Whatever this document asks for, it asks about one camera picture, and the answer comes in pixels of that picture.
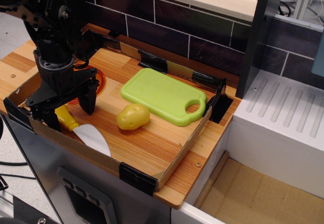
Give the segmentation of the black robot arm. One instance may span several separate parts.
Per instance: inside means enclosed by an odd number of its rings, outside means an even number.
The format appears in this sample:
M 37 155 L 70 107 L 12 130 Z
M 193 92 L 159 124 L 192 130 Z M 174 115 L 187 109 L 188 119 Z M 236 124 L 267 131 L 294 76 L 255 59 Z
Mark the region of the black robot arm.
M 36 45 L 33 53 L 41 84 L 26 100 L 30 116 L 60 130 L 55 110 L 75 98 L 92 114 L 98 71 L 87 67 L 89 56 L 79 49 L 82 31 L 65 0 L 1 0 L 1 12 L 20 18 Z

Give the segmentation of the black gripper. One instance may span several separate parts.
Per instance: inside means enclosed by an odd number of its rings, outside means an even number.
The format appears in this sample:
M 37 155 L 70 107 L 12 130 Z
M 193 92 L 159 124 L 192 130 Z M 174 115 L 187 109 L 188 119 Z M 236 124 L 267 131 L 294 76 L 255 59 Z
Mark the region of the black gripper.
M 34 51 L 33 54 L 41 83 L 26 100 L 31 117 L 43 120 L 54 130 L 61 130 L 55 109 L 76 97 L 80 107 L 91 115 L 97 98 L 96 68 L 74 72 L 73 55 L 58 59 L 49 57 L 45 60 L 39 51 Z

